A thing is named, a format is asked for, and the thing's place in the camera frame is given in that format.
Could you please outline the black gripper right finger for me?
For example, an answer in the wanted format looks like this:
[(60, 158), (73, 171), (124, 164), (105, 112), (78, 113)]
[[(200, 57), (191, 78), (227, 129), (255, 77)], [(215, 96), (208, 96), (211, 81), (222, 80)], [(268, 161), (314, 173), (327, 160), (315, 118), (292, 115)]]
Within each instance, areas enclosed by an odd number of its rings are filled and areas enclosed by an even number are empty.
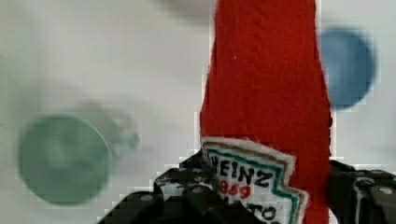
[(338, 224), (396, 224), (394, 174), (329, 164), (328, 205)]

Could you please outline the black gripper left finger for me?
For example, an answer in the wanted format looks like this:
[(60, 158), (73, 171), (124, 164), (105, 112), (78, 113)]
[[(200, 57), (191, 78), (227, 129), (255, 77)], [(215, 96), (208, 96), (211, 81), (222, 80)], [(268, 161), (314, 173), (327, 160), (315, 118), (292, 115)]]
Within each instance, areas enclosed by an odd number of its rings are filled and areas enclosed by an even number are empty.
[(98, 224), (262, 224), (241, 203), (217, 194), (201, 153), (158, 176), (152, 191), (126, 196)]

